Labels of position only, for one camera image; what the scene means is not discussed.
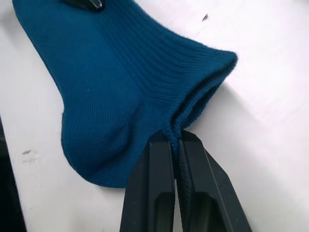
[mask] white table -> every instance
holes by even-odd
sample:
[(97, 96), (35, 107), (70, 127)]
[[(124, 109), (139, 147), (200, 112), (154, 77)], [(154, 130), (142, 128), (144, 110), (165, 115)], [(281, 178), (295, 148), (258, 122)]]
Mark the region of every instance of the white table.
[[(138, 3), (181, 35), (237, 52), (237, 67), (190, 131), (230, 176), (254, 232), (309, 231), (309, 1)], [(87, 183), (69, 166), (62, 111), (11, 0), (2, 0), (0, 115), (28, 231), (119, 231), (124, 190)]]

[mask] knit fabric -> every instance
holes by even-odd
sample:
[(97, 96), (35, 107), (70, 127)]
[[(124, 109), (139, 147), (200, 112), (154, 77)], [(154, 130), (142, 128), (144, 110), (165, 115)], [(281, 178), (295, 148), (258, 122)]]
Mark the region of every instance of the knit fabric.
[(106, 0), (100, 13), (61, 0), (13, 4), (62, 96), (64, 154), (97, 185), (125, 187), (160, 129), (177, 155), (181, 130), (237, 62), (164, 28), (133, 0)]

